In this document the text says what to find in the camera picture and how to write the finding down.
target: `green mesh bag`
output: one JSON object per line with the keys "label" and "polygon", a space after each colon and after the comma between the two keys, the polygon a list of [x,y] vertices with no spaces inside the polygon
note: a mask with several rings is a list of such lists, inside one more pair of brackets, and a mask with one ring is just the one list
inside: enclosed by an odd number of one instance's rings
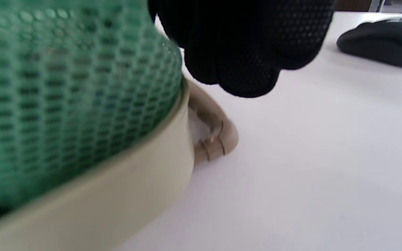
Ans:
{"label": "green mesh bag", "polygon": [[174,105],[180,69],[146,0],[0,0],[0,207],[141,140]]}

